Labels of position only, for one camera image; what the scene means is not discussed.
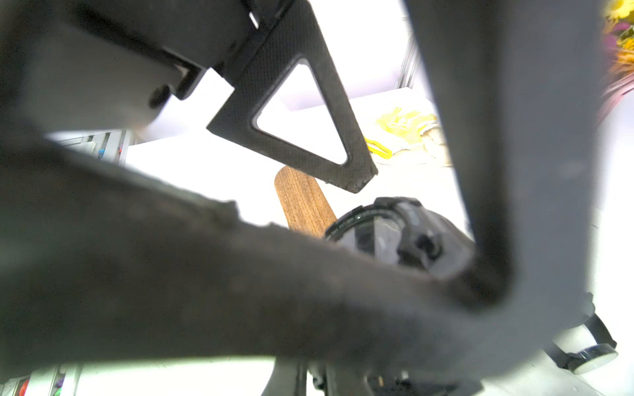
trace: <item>black strap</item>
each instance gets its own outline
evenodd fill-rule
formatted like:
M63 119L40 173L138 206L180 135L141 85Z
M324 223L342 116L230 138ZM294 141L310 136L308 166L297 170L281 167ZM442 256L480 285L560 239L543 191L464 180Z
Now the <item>black strap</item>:
M544 348L544 352L546 352L549 358L551 358L560 369L567 369L568 364L574 360L573 354L565 353L554 342L550 342L550 345Z
M592 334L597 343L608 344L612 348L616 348L616 341L614 341L607 327L597 314L590 316L584 325L590 330L590 334Z

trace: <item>yellow flower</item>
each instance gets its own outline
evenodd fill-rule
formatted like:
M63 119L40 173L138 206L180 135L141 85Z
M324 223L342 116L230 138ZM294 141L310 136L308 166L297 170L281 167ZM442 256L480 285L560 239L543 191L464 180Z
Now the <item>yellow flower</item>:
M634 37L628 37L625 40L618 40L617 44L619 47L623 49L629 49L630 51L634 51Z
M615 20L627 18L634 11L634 0L609 0L605 5L606 18Z

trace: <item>flowers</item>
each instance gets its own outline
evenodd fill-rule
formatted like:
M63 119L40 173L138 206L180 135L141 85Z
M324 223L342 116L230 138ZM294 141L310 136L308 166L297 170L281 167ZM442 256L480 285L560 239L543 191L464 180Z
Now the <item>flowers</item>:
M634 11L634 0L609 0L604 9L604 16L609 20L627 18Z
M607 7L629 16L626 6L628 10L634 9L634 0L611 0ZM622 18L608 18L606 22L603 43L611 63L610 79L616 81L634 72L634 26Z

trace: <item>wooden handle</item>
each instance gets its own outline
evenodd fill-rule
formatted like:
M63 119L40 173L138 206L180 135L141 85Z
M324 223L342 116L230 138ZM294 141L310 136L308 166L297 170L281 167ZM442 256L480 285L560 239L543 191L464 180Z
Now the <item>wooden handle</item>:
M292 230L321 238L337 220L312 176L286 166L275 176L275 191Z

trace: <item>black plastic part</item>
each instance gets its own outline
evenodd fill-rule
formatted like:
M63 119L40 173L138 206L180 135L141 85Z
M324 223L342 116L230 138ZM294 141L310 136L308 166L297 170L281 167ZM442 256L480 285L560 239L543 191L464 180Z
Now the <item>black plastic part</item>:
M196 88L200 78L205 73L206 68L196 65L182 56L170 52L159 42L150 41L148 38L140 36L136 32L130 32L114 20L100 15L95 10L85 4L75 5L66 12L59 11L58 18L69 25L80 28L85 33L90 33L95 38L99 38L114 44L122 49L127 49L140 56L149 58L154 62L174 68L178 66L183 74L180 83L175 81L165 81L174 91L174 95L180 99L186 99ZM129 67L129 74L142 73L133 66Z
M257 114L302 60L310 64L341 138L347 155L343 165L254 126ZM290 5L235 84L233 94L207 128L215 135L353 193L361 191L377 174L313 10L306 0L295 0Z
M283 10L293 0L245 0L253 12L259 26L258 30L269 29L281 17Z
M544 348L544 352L560 369L567 369L568 364L574 358L574 354L567 354L554 342L548 343L548 346Z
M608 344L612 348L616 348L616 341L612 338L610 331L607 329L601 318L594 314L584 325L588 328L594 339L599 344Z
M471 380L439 384L371 374L367 376L366 382L373 396L471 396L482 390L482 383Z
M598 3L408 4L487 257L447 281L244 224L227 205L34 139L14 105L46 3L3 2L5 378L63 361L264 354L455 381L507 370L577 321Z
M346 231L375 216L392 219L401 229L398 254L404 265L425 269L437 279L455 276L470 266L476 245L445 217L427 210L414 198L381 197L373 205L346 213L325 232L337 240Z
M366 373L347 366L326 365L325 396L374 396Z
M157 88L181 81L174 65L59 21L26 73L20 108L43 132L143 127L165 103L150 103Z
M82 0L133 37L203 68L226 63L256 30L241 0Z

